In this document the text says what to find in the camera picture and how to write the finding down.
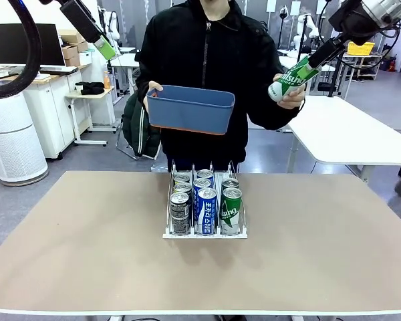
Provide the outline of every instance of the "paper on wall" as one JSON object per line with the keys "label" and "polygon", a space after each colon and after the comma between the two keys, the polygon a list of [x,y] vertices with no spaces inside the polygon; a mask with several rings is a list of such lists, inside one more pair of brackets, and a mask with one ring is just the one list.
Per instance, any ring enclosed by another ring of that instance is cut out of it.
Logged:
{"label": "paper on wall", "polygon": [[276,0],[267,0],[266,12],[275,12],[276,10]]}
{"label": "paper on wall", "polygon": [[316,14],[319,15],[322,12],[322,9],[324,8],[325,4],[327,1],[325,0],[318,0],[318,4],[316,6]]}
{"label": "paper on wall", "polygon": [[300,14],[300,1],[292,1],[291,3],[291,11],[289,15],[299,15]]}

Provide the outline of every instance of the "blue storage basket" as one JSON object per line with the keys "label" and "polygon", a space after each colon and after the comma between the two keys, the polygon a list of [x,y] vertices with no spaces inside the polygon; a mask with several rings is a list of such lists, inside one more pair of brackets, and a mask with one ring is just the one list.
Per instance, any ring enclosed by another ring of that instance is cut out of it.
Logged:
{"label": "blue storage basket", "polygon": [[235,95],[165,85],[161,92],[149,91],[147,101],[148,117],[153,126],[224,135],[235,105]]}

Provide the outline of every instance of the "computer monitor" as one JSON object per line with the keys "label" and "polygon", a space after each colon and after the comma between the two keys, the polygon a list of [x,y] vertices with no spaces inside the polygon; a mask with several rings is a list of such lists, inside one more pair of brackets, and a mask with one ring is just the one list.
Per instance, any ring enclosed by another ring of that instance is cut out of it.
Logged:
{"label": "computer monitor", "polygon": [[[41,41],[41,66],[65,66],[56,26],[48,23],[36,23],[36,26]],[[25,65],[27,58],[28,43],[22,24],[0,24],[0,64]]]}

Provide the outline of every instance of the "yellow bin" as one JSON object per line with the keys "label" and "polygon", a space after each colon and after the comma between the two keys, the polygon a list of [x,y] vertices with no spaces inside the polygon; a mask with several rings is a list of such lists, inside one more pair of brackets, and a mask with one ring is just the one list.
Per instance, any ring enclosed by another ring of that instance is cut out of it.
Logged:
{"label": "yellow bin", "polygon": [[366,42],[364,45],[356,45],[351,41],[348,45],[348,55],[368,56],[371,54],[374,45],[374,42]]}

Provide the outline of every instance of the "jacket sleeve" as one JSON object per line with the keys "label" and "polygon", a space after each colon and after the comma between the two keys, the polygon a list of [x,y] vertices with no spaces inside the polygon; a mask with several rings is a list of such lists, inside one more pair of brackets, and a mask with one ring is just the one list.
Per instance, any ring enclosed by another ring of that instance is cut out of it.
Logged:
{"label": "jacket sleeve", "polygon": [[140,63],[140,76],[136,79],[138,88],[138,100],[142,103],[148,91],[148,82],[158,81],[158,53],[156,51],[156,32],[154,28],[154,17],[150,20],[144,34],[141,52],[138,54],[138,62]]}
{"label": "jacket sleeve", "polygon": [[284,127],[299,113],[298,108],[287,110],[279,107],[267,93],[275,74],[283,74],[275,43],[269,35],[259,36],[259,50],[254,53],[253,80],[249,86],[248,116],[254,124],[276,130]]}

